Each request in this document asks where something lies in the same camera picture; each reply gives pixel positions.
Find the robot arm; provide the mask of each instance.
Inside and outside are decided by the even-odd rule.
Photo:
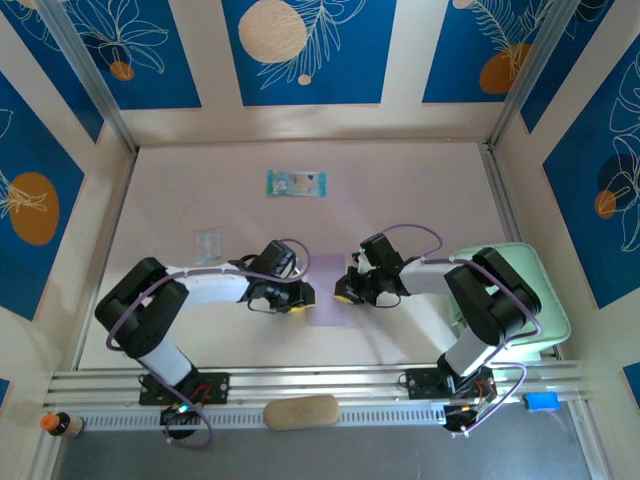
[[[335,295],[354,304],[376,306],[382,292],[451,294],[458,303],[469,328],[438,360],[438,375],[424,380],[437,384],[424,385],[434,395],[465,392],[489,355],[527,322],[509,296],[473,265],[498,279],[534,315],[541,309],[535,292],[493,248],[482,249],[471,262],[462,264],[430,263],[418,257],[404,261],[380,233],[362,242],[353,259],[357,266],[349,267],[337,282]]]
[[[155,290],[148,302],[135,309],[115,333],[115,340],[130,358],[148,367],[169,385],[189,394],[197,388],[198,382],[191,380],[197,379],[198,371],[166,336],[178,312],[202,303],[249,303],[258,299],[267,300],[273,313],[313,305],[314,290],[302,280],[279,283],[253,276],[284,278],[293,271],[295,263],[293,250],[274,240],[260,255],[250,255],[215,269],[190,270],[188,276],[177,275]],[[165,267],[155,258],[140,261],[98,304],[96,318],[111,331],[142,292],[158,280],[184,271]],[[220,275],[221,271],[242,271],[246,276]]]

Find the orange circle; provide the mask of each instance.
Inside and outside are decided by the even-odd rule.
[[[509,93],[529,50],[530,44],[518,43],[495,54],[482,68],[480,88],[492,95]]]
[[[111,75],[123,82],[128,82],[135,76],[135,72],[133,71],[133,68],[131,68],[131,65],[120,61],[113,62],[109,66],[109,71],[111,72]]]
[[[60,425],[60,417],[54,413],[47,413],[40,419],[40,428],[48,432],[55,430],[58,425]]]
[[[595,201],[596,213],[601,218],[611,218],[616,213],[616,196],[609,190],[601,191]]]
[[[41,201],[33,198],[45,194]],[[49,243],[60,218],[58,195],[49,179],[35,172],[18,175],[11,183],[9,197],[14,200],[9,211],[11,225],[18,236],[31,245]],[[38,207],[29,205],[29,201]]]

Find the blue packet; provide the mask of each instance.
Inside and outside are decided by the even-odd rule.
[[[281,172],[269,170],[267,176],[267,195],[279,197],[327,196],[327,174],[325,172]]]

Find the bottle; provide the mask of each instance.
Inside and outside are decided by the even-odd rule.
[[[54,437],[75,437],[84,428],[84,420],[70,413],[48,413],[40,420],[40,428]]]

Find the white table surface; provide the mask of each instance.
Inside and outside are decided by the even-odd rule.
[[[327,198],[267,198],[269,169],[325,171]],[[143,148],[100,290],[102,298],[140,259],[195,266],[195,232],[223,232],[222,258],[259,253],[294,237],[315,254],[357,250],[384,227],[413,222],[444,238],[443,255],[505,240],[474,143],[323,141]],[[434,241],[389,233],[406,258]],[[304,313],[265,315],[244,304],[180,312],[169,335],[197,366],[368,365],[432,362],[455,337],[444,297],[405,298],[391,310],[354,307],[345,327],[314,327]],[[108,351],[92,321],[80,368],[135,367]]]

